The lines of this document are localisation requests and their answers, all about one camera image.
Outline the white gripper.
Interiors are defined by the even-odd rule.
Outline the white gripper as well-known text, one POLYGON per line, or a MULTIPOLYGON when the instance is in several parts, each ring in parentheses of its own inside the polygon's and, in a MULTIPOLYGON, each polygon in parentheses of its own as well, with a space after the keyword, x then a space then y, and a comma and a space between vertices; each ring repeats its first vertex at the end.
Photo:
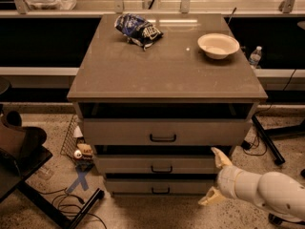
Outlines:
POLYGON ((218 169, 223 168, 217 176, 219 189, 212 186, 207 194, 198 201, 198 204, 209 206, 217 204, 226 198, 257 199, 258 182, 261 175, 232 166, 230 159, 221 150, 215 147, 212 147, 211 150, 214 154, 215 166, 218 169))

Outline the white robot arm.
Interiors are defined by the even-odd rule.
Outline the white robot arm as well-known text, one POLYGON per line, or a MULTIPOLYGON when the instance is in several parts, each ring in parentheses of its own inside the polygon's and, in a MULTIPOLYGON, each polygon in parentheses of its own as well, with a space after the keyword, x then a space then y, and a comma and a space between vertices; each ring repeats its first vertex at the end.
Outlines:
POLYGON ((240 199, 289 221, 305 220, 305 187, 293 178, 269 172, 263 175, 247 172, 232 164, 219 149, 212 147, 215 166, 219 169, 216 185, 198 201, 208 206, 226 198, 240 199))

